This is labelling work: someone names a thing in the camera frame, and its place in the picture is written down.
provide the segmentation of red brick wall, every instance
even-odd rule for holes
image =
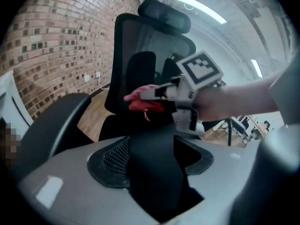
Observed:
[[[99,89],[96,71],[102,85],[110,82],[116,16],[136,14],[138,6],[138,0],[27,0],[0,47],[0,75],[14,70],[33,119],[65,94],[91,94]]]

